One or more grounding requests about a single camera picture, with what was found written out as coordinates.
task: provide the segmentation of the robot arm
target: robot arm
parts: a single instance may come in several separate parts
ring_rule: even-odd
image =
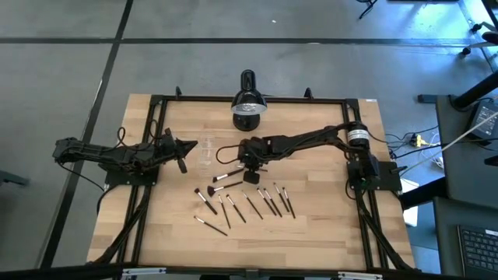
[[[343,129],[348,131],[347,144],[338,137],[338,132]],[[368,130],[365,125],[359,122],[327,126],[317,131],[292,137],[275,135],[244,139],[239,144],[237,159],[248,169],[244,174],[244,180],[257,184],[259,175],[255,172],[264,164],[268,164],[272,160],[284,159],[296,151],[320,145],[333,145],[345,154],[351,153],[357,159],[358,177],[372,179],[379,176],[378,161],[375,156],[370,154]]]
[[[121,171],[129,175],[146,173],[172,159],[178,161],[182,173],[187,173],[183,158],[197,145],[197,141],[173,139],[168,128],[156,145],[142,143],[132,146],[105,147],[81,142],[76,138],[65,138],[55,142],[52,155],[55,162],[74,163],[88,160],[99,163],[109,171]]]

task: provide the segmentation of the black keyboard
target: black keyboard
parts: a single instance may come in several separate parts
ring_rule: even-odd
[[[458,226],[458,236],[465,276],[498,278],[498,231]]]

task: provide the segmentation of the small brush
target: small brush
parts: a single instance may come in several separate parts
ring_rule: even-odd
[[[242,193],[244,194],[244,197],[246,197],[247,201],[249,201],[249,204],[252,206],[252,208],[256,211],[256,213],[259,215],[259,218],[263,219],[263,216],[259,213],[259,211],[256,209],[256,206],[254,206],[254,204],[252,203],[252,201],[250,200],[250,198],[247,196],[246,193],[244,193],[244,191],[242,191]]]
[[[201,190],[199,190],[199,188],[196,188],[196,189],[194,190],[194,192],[195,192],[195,193],[196,193],[199,197],[201,197],[201,199],[204,201],[204,203],[205,203],[206,205],[208,205],[209,209],[211,209],[211,211],[212,211],[213,213],[215,213],[215,215],[218,215],[218,212],[217,212],[217,211],[216,211],[216,210],[212,207],[211,203],[209,203],[209,201],[207,201],[207,200],[204,198],[204,195],[202,195],[202,194],[201,194]]]
[[[276,184],[275,182],[273,182],[273,187],[275,187],[275,189],[277,190],[277,193],[279,193],[280,200],[282,200],[282,203],[283,203],[283,205],[286,207],[286,210],[287,210],[288,212],[290,212],[290,211],[289,211],[289,208],[287,207],[286,200],[285,200],[285,199],[283,199],[282,194],[280,194],[279,187],[277,187],[277,184]]]
[[[227,173],[227,174],[223,174],[223,175],[219,175],[219,176],[214,176],[214,177],[212,178],[212,182],[213,182],[213,183],[216,183],[216,181],[219,181],[219,180],[225,179],[225,178],[227,178],[227,177],[230,177],[230,176],[235,175],[235,174],[237,174],[237,173],[239,173],[239,172],[242,172],[242,171],[244,171],[244,168],[240,168],[240,169],[238,169],[238,170],[230,171],[230,172],[229,172],[229,173]]]
[[[268,202],[268,200],[265,198],[265,196],[261,193],[261,191],[259,190],[259,187],[256,188],[256,190],[258,191],[259,195],[261,195],[261,197],[263,198],[263,200],[266,202],[266,205],[268,206],[268,208],[270,208],[270,210],[272,210],[272,213],[273,215],[277,215],[277,213],[275,213],[275,210],[273,210],[272,206],[270,205],[270,203]]]
[[[221,200],[221,195],[218,194],[219,203],[221,203],[221,208],[223,209],[223,214],[225,214],[226,224],[228,224],[228,228],[231,229],[230,221],[228,220],[228,215],[226,214],[225,205],[223,204],[223,200]]]
[[[283,189],[283,194],[287,198],[287,204],[289,204],[290,212],[293,213],[293,218],[296,218],[296,215],[294,215],[293,205],[290,204],[290,200],[289,200],[289,196],[287,195],[287,191],[284,187],[282,189]]]
[[[224,233],[223,231],[217,229],[215,226],[213,226],[212,224],[208,223],[208,222],[205,222],[204,220],[202,220],[201,218],[199,218],[198,216],[194,216],[195,219],[197,219],[199,222],[202,222],[203,224],[207,225],[208,227],[214,229],[215,231],[217,231],[218,233],[221,233],[223,234],[224,236],[228,236],[228,234]]]
[[[230,198],[230,196],[228,194],[226,195],[226,198],[228,198],[228,201],[230,201],[230,203],[232,204],[232,206],[235,208],[235,211],[237,211],[237,213],[239,214],[240,218],[244,222],[246,222],[246,219],[244,219],[244,217],[242,216],[242,213],[240,213],[239,208],[237,208],[237,206],[235,205],[235,203],[233,203],[232,198]]]
[[[228,187],[233,187],[233,186],[237,186],[237,185],[240,185],[242,184],[243,182],[242,181],[239,181],[239,182],[236,182],[236,183],[233,183],[233,184],[227,184],[226,186],[223,186],[223,187],[217,187],[217,188],[214,188],[214,187],[211,187],[211,186],[208,186],[208,194],[210,197],[212,197],[213,195],[215,195],[215,193],[219,190],[222,190],[224,188],[228,188]]]
[[[273,207],[275,207],[275,210],[277,211],[277,213],[279,213],[280,218],[282,218],[282,213],[280,213],[280,210],[277,207],[277,205],[275,204],[275,202],[273,201],[273,198],[270,196],[270,194],[268,193],[268,191],[265,188],[263,189],[263,191],[265,191],[266,195],[268,195],[268,198],[270,198],[270,202],[272,203]]]

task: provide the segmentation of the concrete floor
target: concrete floor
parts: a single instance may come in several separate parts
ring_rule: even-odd
[[[357,16],[366,6],[351,0],[248,3],[136,1],[124,37],[473,39],[458,3],[380,0],[361,21]],[[482,21],[480,2],[465,4]],[[4,0],[0,37],[114,37],[124,7],[125,0]],[[461,59],[460,50],[387,44],[122,44],[92,141],[116,142],[129,93],[173,94],[180,86],[186,95],[233,95],[246,68],[256,72],[265,94],[301,96],[309,86],[316,97],[378,99],[386,132],[403,135],[437,123],[434,107],[418,104],[416,95],[460,94],[491,73],[481,51]],[[82,134],[109,51],[109,44],[0,44],[0,170],[31,179],[28,187],[0,187],[0,271],[37,265],[66,178],[52,161],[54,142]],[[399,163],[418,160],[413,154]],[[86,163],[82,173],[103,182],[95,164]],[[426,164],[406,177],[424,184],[442,175]],[[80,180],[54,265],[84,263],[99,195]],[[414,245],[417,266],[438,272],[437,251]]]

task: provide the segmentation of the wooden tabletop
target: wooden tabletop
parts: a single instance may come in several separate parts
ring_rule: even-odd
[[[130,95],[124,114],[125,143],[142,140],[150,95]],[[370,132],[384,139],[376,100],[360,100],[362,121]],[[343,122],[339,105],[270,103],[261,115],[259,127],[252,132],[238,131],[226,102],[170,101],[165,128],[174,137],[197,140],[188,154],[188,173],[182,174],[175,162],[160,168],[153,187],[140,253],[140,264],[212,268],[295,268],[364,269],[365,261],[356,203],[345,195],[346,160],[342,151],[321,146],[293,153],[289,158],[270,162],[268,172],[260,172],[261,187],[266,187],[283,218],[274,216],[255,186],[241,184],[220,191],[232,229],[229,229],[217,195],[211,198],[218,211],[214,215],[194,192],[196,187],[208,198],[206,188],[212,176],[234,170],[237,163],[222,165],[216,150],[236,145],[253,135],[297,135],[326,125]],[[370,140],[372,153],[389,160],[385,144]],[[237,149],[220,153],[223,161],[234,159]],[[217,186],[242,180],[242,173],[217,183]],[[273,183],[288,191],[296,219],[280,201]],[[120,186],[102,201],[96,221],[88,260],[99,257],[121,230],[131,188]],[[254,202],[261,220],[242,194]],[[225,195],[230,194],[247,223],[243,223]],[[377,191],[382,229],[392,246],[411,266],[414,265],[401,206],[391,192]],[[194,219],[210,222],[228,234],[217,233]],[[134,233],[128,242],[126,259],[131,257]],[[375,238],[370,233],[374,263],[379,266]]]

